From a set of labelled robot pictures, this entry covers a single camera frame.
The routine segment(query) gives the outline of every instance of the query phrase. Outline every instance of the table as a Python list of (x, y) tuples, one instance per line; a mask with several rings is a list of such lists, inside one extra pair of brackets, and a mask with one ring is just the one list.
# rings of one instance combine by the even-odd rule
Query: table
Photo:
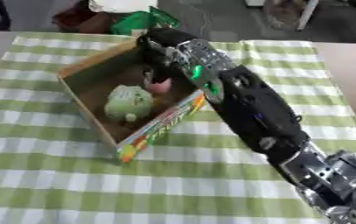
[[(205, 106), (116, 166), (55, 73), (125, 37), (21, 33), (0, 63), (0, 223), (322, 223)], [(327, 152), (356, 152), (356, 117), (310, 42), (213, 43), (259, 73)]]

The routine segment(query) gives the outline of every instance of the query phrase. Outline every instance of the cable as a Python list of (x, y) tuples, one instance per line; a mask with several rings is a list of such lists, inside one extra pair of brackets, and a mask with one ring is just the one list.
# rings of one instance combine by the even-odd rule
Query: cable
[(202, 13), (204, 24), (200, 27), (200, 30), (199, 30), (199, 36), (202, 38), (202, 34), (203, 34), (205, 28), (207, 27), (207, 25), (209, 25), (206, 13), (203, 10), (200, 10), (199, 8), (193, 6), (192, 4), (188, 4), (188, 3), (180, 3), (180, 4), (183, 4), (183, 5), (187, 6), (187, 7), (190, 7), (192, 9)]

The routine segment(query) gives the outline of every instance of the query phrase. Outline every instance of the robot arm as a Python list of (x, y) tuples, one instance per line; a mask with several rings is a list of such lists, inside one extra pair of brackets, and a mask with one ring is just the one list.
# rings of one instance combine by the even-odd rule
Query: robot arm
[(208, 42), (163, 28), (137, 40), (153, 82), (186, 77), (203, 90), (231, 130), (333, 223), (356, 224), (356, 157), (326, 156), (301, 130), (301, 116), (258, 75), (236, 66)]

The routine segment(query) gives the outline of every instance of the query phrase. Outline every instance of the floor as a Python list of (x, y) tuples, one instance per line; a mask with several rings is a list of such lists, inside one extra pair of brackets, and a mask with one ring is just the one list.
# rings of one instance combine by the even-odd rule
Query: floor
[[(55, 32), (54, 14), (77, 0), (4, 0), (12, 17), (12, 31)], [(260, 8), (244, 0), (160, 0), (159, 8), (181, 22), (180, 29), (212, 41), (241, 39), (303, 39), (339, 42), (337, 35), (313, 21), (304, 31), (280, 31), (267, 25)]]

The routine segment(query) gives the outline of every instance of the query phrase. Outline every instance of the pink object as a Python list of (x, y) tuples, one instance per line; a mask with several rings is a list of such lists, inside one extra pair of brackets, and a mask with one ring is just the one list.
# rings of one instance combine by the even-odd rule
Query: pink object
[(150, 83), (148, 79), (144, 79), (145, 88), (152, 94), (165, 94), (170, 91), (172, 81), (171, 79), (165, 80), (162, 83)]

